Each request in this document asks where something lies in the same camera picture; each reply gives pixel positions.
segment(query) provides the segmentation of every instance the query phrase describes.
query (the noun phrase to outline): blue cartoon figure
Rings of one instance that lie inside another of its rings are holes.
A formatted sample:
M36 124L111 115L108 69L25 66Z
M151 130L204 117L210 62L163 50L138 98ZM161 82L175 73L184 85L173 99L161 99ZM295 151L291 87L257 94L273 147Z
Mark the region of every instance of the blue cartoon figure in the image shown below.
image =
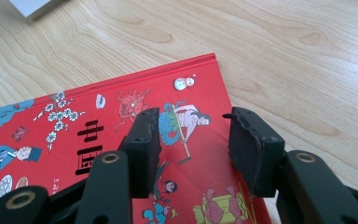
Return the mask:
M0 146L0 170L15 159L20 161L39 161L41 154L42 149L37 147L22 147L16 151L8 146Z
M158 117L158 130L163 144L172 146L182 139L187 157L179 161L179 164L191 159L186 142L196 127L210 125L212 121L211 116L200 113L194 105L179 106L182 103L184 101L179 101L176 105L165 104L164 112Z
M0 127L8 123L14 114L30 108L34 104L34 100L24 101L15 105L6 105L0 107Z
M144 210L142 216L147 218L147 224L163 224L167 219L177 217L178 214L174 208L169 206L162 206L159 203L153 203L154 212L152 209Z

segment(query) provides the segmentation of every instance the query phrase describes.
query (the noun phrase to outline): red book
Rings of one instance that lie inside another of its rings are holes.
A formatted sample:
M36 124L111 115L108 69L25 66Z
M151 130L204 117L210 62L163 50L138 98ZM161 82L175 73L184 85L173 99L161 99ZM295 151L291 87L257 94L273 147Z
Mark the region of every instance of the red book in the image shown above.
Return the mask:
M0 107L0 197L86 178L151 107L162 151L155 189L133 201L134 223L270 223L230 161L231 103L214 54Z

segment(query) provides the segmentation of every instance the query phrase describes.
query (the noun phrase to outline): bolt hole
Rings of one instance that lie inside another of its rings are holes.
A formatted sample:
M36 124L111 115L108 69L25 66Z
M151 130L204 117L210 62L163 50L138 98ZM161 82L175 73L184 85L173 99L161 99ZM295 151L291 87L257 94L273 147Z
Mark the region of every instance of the bolt hole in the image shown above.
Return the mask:
M98 216L94 218L93 224L106 224L109 222L109 218L107 216Z
M296 157L300 161L303 161L303 162L315 162L316 161L315 158L308 153L300 152L300 153L296 154Z
M106 156L104 156L102 161L104 163L111 163L111 162L118 161L119 158L120 157L117 154L111 153L111 154L107 154Z
M18 209L31 203L36 194L33 191L26 190L13 195L6 203L7 209Z

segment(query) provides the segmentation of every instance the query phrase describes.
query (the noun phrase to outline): cartoon illustration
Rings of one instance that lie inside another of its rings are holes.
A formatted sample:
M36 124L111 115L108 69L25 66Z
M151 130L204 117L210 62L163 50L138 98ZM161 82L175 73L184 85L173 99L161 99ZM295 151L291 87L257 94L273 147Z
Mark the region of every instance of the cartoon illustration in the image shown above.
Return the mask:
M173 86L176 88L177 91L182 91L187 87L191 87L194 85L194 77L196 77L196 75L193 75L193 77L180 77L177 78L174 82L173 82Z
M27 134L27 130L24 128L24 127L22 127L22 126L20 126L17 130L16 130L16 132L14 132L12 135L11 135L11 137L14 139L14 140L16 140L16 141L20 141L26 134Z
M147 106L144 103L144 99L150 90L143 91L136 94L136 91L129 91L132 92L131 95L126 95L121 97L122 91L118 92L117 99L120 101L120 107L118 108L118 114L121 118L121 122L116 125L115 129L116 132L118 130L118 126L123 125L126 123L125 119L129 119L130 121L134 122L136 116L141 113L142 111L147 109Z
M227 187L228 195L214 197L214 189L202 194L202 206L194 206L193 212L197 223L236 223L249 218L249 211L242 192L236 192L232 186Z
M105 98L101 94L97 94L97 100L95 101L95 106L97 106L97 109L104 108L105 104L106 104Z
M0 107L0 127L5 123L8 123L13 118L14 114L30 108L33 104L34 100L29 100L14 105Z
M39 161L41 153L42 149L37 147L22 147L16 151L8 146L0 146L0 170L15 158L20 161Z
M178 189L178 186L174 181L171 180L164 181L162 179L162 173L164 173L164 170L168 165L170 165L170 162L165 161L158 166L157 173L156 173L156 181L153 190L153 196L155 202L163 201L164 203L169 203L170 200L165 199L163 195L174 193Z
M5 175L0 181L0 198L11 191L13 178L11 175Z
M184 102L179 101L176 105L165 104L164 112L160 113L158 118L158 128L163 144L171 146L180 138L182 139L187 158L179 161L179 163L191 159L186 142L196 127L210 125L212 121L209 115L200 113L194 105L179 106ZM182 128L186 128L186 136L184 136Z
M71 121L75 121L78 119L79 116L86 114L86 112L77 113L76 111L72 111L71 108L65 108L69 104L71 104L74 100L71 99L66 101L65 93L63 91L58 92L57 94L50 95L50 99L53 101L52 104L48 104L45 107L44 111L41 111L33 121L40 119L45 113L49 112L48 114L48 121L56 122L53 131L48 134L46 141L48 141L48 152L52 150L53 142L57 138L57 132L60 130L68 130L68 124L64 123L64 119L69 119Z
M28 178L23 176L20 178L20 180L17 182L16 189L27 187L28 186Z
M142 216L147 218L147 224L163 224L167 219L175 218L178 216L174 208L167 206L162 206L159 203L153 203L154 210L151 209L144 210Z

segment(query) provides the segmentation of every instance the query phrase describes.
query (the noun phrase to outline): light wood desk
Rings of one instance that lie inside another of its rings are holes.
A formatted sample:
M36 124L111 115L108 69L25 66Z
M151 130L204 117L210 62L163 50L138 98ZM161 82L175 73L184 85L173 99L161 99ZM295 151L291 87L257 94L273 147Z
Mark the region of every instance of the light wood desk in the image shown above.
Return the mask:
M358 189L358 1L0 0L0 106L210 52L233 105Z

